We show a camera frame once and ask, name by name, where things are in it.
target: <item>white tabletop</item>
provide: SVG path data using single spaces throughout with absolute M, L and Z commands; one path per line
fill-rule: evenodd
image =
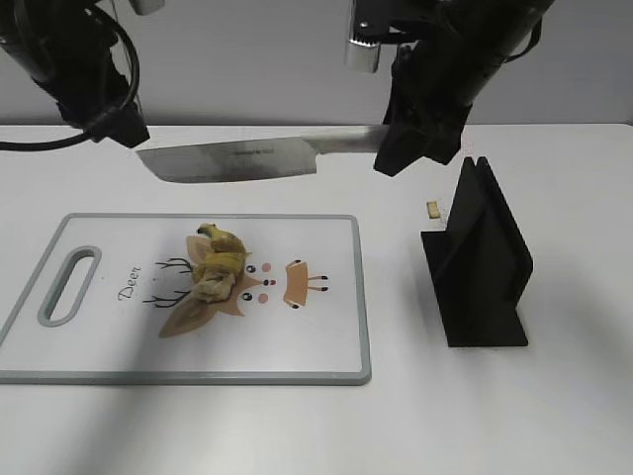
M 156 145 L 294 135 L 156 128 Z M 63 128 L 0 128 L 44 140 Z M 373 379 L 360 387 L 0 386 L 2 474 L 630 474 L 633 463 L 633 129 L 471 127 L 535 271 L 530 345 L 448 348 L 419 232 L 440 225 L 461 157 L 391 179 L 369 154 L 314 176 L 163 183 L 110 142 L 0 152 L 0 325 L 70 212 L 355 215 Z M 121 236 L 121 239 L 135 239 Z

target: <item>kitchen knife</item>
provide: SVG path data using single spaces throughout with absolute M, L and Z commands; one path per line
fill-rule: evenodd
M 377 152 L 388 126 L 336 129 L 318 136 L 219 142 L 139 150 L 158 178 L 175 183 L 265 180 L 317 173 L 317 155 Z

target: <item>cutting board handle hole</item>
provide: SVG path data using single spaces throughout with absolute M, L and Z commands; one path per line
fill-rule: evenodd
M 101 250 L 92 245 L 77 247 L 68 253 L 38 312 L 41 325 L 59 327 L 72 320 L 100 260 Z

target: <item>banana peel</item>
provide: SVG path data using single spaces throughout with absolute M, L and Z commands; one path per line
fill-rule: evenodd
M 211 249 L 194 269 L 191 296 L 207 303 L 224 301 L 244 271 L 246 248 L 236 235 L 216 225 L 201 225 L 198 234 L 211 240 Z

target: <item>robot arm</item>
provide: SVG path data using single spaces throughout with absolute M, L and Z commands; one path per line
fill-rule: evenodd
M 95 0 L 0 0 L 0 46 L 55 99 L 62 119 L 84 132 L 46 143 L 2 143 L 0 148 L 46 150 L 109 137 L 133 147 L 149 138 L 135 104 L 138 60 L 126 32 Z M 161 0 L 135 0 L 147 13 Z M 110 49 L 121 39 L 133 64 L 131 83 Z
M 164 0 L 130 0 L 145 15 Z M 98 0 L 0 0 L 0 46 L 57 101 L 62 118 L 84 131 L 53 144 L 0 142 L 42 150 L 109 137 L 127 147 L 148 139 L 134 103 L 138 63 L 123 29 Z M 398 45 L 384 123 L 389 132 L 375 168 L 393 176 L 422 156 L 448 163 L 461 146 L 473 102 L 532 33 L 554 0 L 353 0 L 346 60 L 373 72 L 380 47 Z M 131 84 L 115 68 L 119 37 L 133 61 Z
M 554 0 L 355 0 L 348 62 L 375 70 L 381 43 L 399 46 L 375 162 L 394 176 L 422 156 L 448 163 L 459 151 L 475 98 L 507 62 L 540 39 Z M 526 50 L 513 56 L 530 35 Z

